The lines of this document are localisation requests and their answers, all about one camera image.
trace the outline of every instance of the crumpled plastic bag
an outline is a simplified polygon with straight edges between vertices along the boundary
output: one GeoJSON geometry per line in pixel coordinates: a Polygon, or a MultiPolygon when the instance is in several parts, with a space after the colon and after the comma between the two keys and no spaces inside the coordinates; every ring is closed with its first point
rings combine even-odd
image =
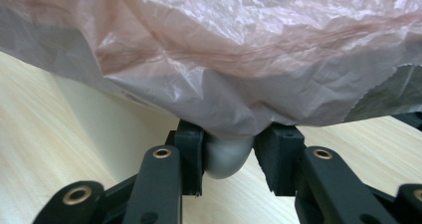
{"type": "Polygon", "coordinates": [[[422,111],[422,0],[0,0],[0,50],[218,136],[422,111]]]}

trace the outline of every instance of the light wood surface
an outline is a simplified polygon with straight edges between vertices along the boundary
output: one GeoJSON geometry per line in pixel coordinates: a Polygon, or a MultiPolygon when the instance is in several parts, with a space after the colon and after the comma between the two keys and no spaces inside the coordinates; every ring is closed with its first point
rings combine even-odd
{"type": "MultiPolygon", "coordinates": [[[[0,223],[30,223],[62,187],[105,188],[137,173],[177,118],[58,78],[0,55],[0,223]]],[[[382,117],[300,127],[307,145],[337,151],[367,184],[394,195],[422,183],[422,134],[382,117]]],[[[204,176],[203,196],[183,198],[184,223],[298,223],[293,198],[269,192],[254,153],[235,175],[204,176]]]]}

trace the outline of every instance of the plastic bag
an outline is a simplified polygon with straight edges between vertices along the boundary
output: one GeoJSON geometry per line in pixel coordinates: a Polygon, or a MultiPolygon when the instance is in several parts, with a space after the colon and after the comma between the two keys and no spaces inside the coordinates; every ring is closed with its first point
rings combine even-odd
{"type": "Polygon", "coordinates": [[[0,0],[0,50],[209,132],[422,111],[422,0],[0,0]]]}

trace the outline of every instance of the tabletop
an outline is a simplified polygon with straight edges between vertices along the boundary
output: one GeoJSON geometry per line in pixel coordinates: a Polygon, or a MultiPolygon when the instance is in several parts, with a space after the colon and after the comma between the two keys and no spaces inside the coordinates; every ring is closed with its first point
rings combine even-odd
{"type": "MultiPolygon", "coordinates": [[[[62,187],[109,188],[139,170],[178,118],[135,105],[0,54],[0,222],[30,223],[62,187]]],[[[299,126],[306,145],[339,153],[358,177],[390,195],[422,183],[422,133],[386,116],[299,126]]],[[[233,176],[204,175],[203,196],[183,197],[184,223],[299,223],[291,197],[276,197],[252,151],[233,176]]]]}

